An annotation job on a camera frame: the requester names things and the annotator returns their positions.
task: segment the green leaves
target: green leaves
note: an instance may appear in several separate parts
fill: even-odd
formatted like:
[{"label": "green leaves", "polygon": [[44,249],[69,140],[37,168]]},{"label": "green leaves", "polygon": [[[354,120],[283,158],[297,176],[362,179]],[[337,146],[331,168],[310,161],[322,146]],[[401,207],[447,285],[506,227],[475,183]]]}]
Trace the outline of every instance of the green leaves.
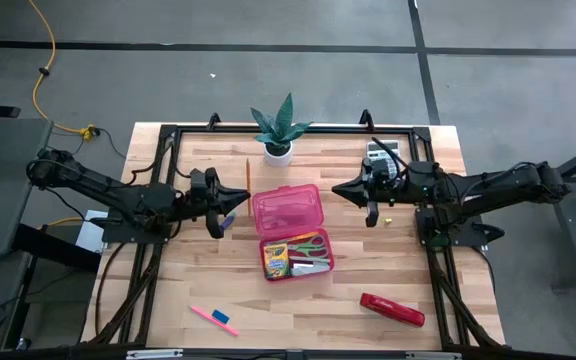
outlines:
[{"label": "green leaves", "polygon": [[292,124],[292,93],[288,93],[286,100],[281,104],[279,112],[277,112],[277,117],[275,118],[274,129],[279,138],[286,136],[288,131],[290,131],[290,125]]},{"label": "green leaves", "polygon": [[291,93],[288,94],[279,108],[275,119],[272,116],[262,114],[255,108],[250,108],[252,117],[259,124],[259,129],[262,132],[261,135],[255,136],[255,139],[273,146],[287,147],[292,140],[299,138],[312,122],[292,125],[292,108]]},{"label": "green leaves", "polygon": [[290,142],[297,139],[298,137],[303,135],[304,131],[306,131],[306,129],[308,128],[308,126],[310,126],[310,124],[312,124],[312,121],[293,125],[284,135],[284,137],[281,138],[281,141]]}]

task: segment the wooden tabletop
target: wooden tabletop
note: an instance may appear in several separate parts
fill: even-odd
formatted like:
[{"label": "wooden tabletop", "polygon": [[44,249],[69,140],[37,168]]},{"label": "wooden tabletop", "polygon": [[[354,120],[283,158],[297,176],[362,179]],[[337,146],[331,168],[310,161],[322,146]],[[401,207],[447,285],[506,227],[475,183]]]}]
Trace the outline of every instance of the wooden tabletop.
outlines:
[{"label": "wooden tabletop", "polygon": [[[134,128],[123,181],[130,170],[147,167],[154,158],[159,123],[137,123]],[[447,172],[465,173],[457,130],[432,126],[435,158]],[[315,184],[320,189],[325,220],[335,256],[331,273],[305,279],[268,283],[258,249],[259,236],[246,204],[223,239],[215,240],[203,220],[184,222],[179,235],[164,249],[148,336],[149,347],[185,348],[302,348],[350,350],[439,349],[439,332],[425,251],[418,244],[412,205],[380,206],[380,219],[365,227],[365,209],[333,194],[333,185],[359,173],[370,135],[306,134],[294,143],[289,167],[264,163],[263,147],[252,134],[185,134],[179,168],[215,167],[222,184],[246,188],[246,159],[250,159],[252,193],[282,185]],[[408,141],[399,139],[404,160],[410,160]],[[147,183],[150,174],[138,180]],[[188,180],[177,177],[175,187],[187,190]],[[99,276],[108,256],[104,252]],[[136,246],[126,245],[109,269],[101,299],[101,324],[115,313],[126,296]],[[497,341],[503,333],[488,268],[479,254],[455,248],[464,302]],[[379,295],[426,314],[415,328],[384,318],[359,305],[363,292]],[[94,301],[91,301],[82,340],[94,336]],[[189,305],[208,312],[218,309],[239,330],[234,337],[193,313]],[[137,329],[137,304],[132,336]],[[446,307],[451,335],[457,339],[452,306]]]}]

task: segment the blue eraser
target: blue eraser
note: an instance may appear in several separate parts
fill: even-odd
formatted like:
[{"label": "blue eraser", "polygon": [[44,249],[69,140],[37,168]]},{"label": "blue eraser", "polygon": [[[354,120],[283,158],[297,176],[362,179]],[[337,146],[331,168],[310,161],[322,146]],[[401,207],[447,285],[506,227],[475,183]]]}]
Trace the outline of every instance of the blue eraser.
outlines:
[{"label": "blue eraser", "polygon": [[228,316],[224,315],[224,313],[222,313],[219,310],[213,311],[212,317],[224,325],[226,325],[228,323],[228,320],[230,320],[230,318]]}]

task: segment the pencil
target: pencil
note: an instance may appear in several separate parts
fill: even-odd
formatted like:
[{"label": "pencil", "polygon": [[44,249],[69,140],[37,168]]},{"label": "pencil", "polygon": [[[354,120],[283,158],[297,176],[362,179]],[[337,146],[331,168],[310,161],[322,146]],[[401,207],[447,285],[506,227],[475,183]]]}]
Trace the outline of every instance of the pencil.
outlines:
[{"label": "pencil", "polygon": [[[246,188],[248,188],[248,193],[252,196],[250,193],[250,161],[248,159],[246,159]],[[250,204],[250,198],[248,198],[248,216],[250,216],[250,213],[252,212],[251,208],[252,205]]]}]

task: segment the small yellow object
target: small yellow object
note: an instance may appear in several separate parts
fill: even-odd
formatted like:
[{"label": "small yellow object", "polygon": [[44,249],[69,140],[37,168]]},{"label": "small yellow object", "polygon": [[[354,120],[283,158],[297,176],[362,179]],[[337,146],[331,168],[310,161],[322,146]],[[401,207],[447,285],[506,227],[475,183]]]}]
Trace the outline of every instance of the small yellow object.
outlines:
[{"label": "small yellow object", "polygon": [[272,242],[264,245],[264,267],[266,278],[278,280],[288,275],[288,243]]}]

